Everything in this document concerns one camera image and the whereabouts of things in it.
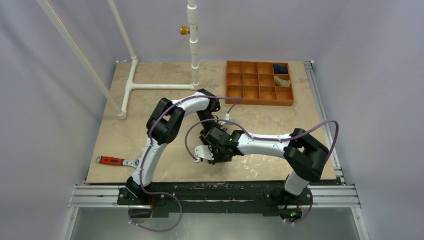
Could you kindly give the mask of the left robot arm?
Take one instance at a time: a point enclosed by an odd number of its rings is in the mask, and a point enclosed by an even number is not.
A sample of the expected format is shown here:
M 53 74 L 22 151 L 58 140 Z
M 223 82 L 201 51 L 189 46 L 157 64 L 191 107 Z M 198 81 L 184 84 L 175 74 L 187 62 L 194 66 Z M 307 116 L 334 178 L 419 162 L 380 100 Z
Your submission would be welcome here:
M 129 192 L 129 199 L 138 205 L 148 201 L 147 188 L 153 182 L 156 166 L 165 148 L 178 136 L 185 117 L 199 111 L 211 113 L 220 109 L 219 97 L 205 89 L 177 100 L 165 97 L 160 99 L 146 123 L 146 146 L 139 164 L 126 181 L 125 189 Z

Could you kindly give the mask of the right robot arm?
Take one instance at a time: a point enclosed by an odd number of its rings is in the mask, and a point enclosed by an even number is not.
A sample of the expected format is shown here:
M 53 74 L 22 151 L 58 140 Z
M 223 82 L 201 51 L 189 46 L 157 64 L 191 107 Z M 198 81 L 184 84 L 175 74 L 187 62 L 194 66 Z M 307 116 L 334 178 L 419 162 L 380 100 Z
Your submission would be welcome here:
M 292 133 L 280 135 L 253 134 L 245 130 L 232 133 L 219 127 L 203 132 L 202 145 L 195 147 L 198 162 L 209 164 L 232 161 L 235 156 L 264 155 L 287 161 L 292 172 L 286 177 L 277 199 L 292 204 L 300 198 L 309 183 L 321 179 L 329 158 L 329 149 L 304 129 L 295 128 Z

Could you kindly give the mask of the orange compartment tray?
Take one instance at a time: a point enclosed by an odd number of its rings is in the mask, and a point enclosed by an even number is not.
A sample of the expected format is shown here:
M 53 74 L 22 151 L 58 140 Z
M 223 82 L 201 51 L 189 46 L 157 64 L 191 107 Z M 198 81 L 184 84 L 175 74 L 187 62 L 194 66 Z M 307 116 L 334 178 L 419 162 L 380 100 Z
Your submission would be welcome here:
M 288 74 L 274 74 L 273 64 L 288 68 Z M 274 76 L 291 80 L 290 87 L 276 86 Z M 226 104 L 291 107 L 295 102 L 288 62 L 236 61 L 226 62 Z

